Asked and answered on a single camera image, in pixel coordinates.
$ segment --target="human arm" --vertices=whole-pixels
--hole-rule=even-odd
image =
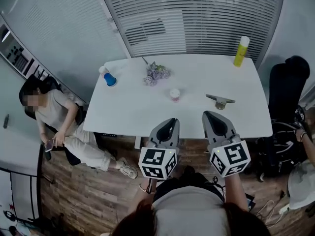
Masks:
[[[149,178],[144,178],[142,183],[140,184],[141,188],[146,190],[149,186]],[[157,180],[152,178],[151,181],[151,192],[152,194],[148,194],[138,188],[136,195],[133,197],[130,207],[128,209],[128,214],[131,214],[137,209],[138,204],[142,201],[145,200],[145,204],[152,204],[153,203],[153,197],[154,197],[154,192],[156,191],[156,186],[157,186]]]
[[[53,138],[55,140],[55,146],[57,147],[62,146],[64,144],[65,135],[67,133],[68,128],[75,120],[75,117],[78,112],[78,107],[72,100],[70,100],[66,95],[64,95],[59,90],[55,90],[53,92],[53,97],[59,104],[68,109],[68,113],[63,121],[62,126],[60,127],[60,129]]]
[[[301,135],[303,134],[303,132],[305,132],[303,129],[297,130],[295,133],[296,139],[298,142],[303,143],[306,155],[311,164],[313,164],[313,166],[315,167],[315,145],[313,144],[313,142],[311,141],[307,134],[303,135],[303,138],[301,140]]]
[[[40,139],[43,141],[43,143],[46,145],[46,143],[49,141],[47,134],[46,134],[46,128],[45,123],[39,118],[39,116],[35,113],[36,116],[36,122],[39,129],[39,136]]]
[[[238,174],[225,177],[225,202],[234,203],[239,208],[248,211],[246,195]]]

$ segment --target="smartphone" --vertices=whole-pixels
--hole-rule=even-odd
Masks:
[[[45,152],[51,151],[53,149],[54,143],[54,140],[49,140],[45,145]]]
[[[256,203],[254,202],[255,197],[248,195],[247,193],[245,193],[245,195],[246,195],[246,199],[247,199],[248,208],[251,211],[254,208],[254,206],[256,205]]]

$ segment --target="white cup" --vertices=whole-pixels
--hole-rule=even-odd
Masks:
[[[174,88],[174,89],[171,89],[171,91],[169,92],[169,95],[172,101],[178,102],[181,92],[177,88]]]

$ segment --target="blue cup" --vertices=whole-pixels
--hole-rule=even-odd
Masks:
[[[117,83],[117,79],[113,77],[110,73],[105,73],[104,79],[109,87],[113,87]]]

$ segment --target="woman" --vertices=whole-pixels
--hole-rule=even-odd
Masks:
[[[137,177],[136,169],[124,158],[116,161],[109,152],[100,150],[93,132],[84,131],[83,123],[80,126],[76,124],[78,107],[61,91],[54,89],[41,93],[33,83],[26,81],[19,96],[23,106],[35,112],[40,138],[45,145],[49,141],[46,123],[57,130],[53,137],[55,146],[64,145],[81,162],[104,171],[109,168],[117,169],[132,179]]]
[[[248,212],[238,174],[225,178],[225,201],[202,174],[187,166],[179,179],[166,180],[146,192],[143,180],[125,217],[111,236],[270,236],[267,227]]]

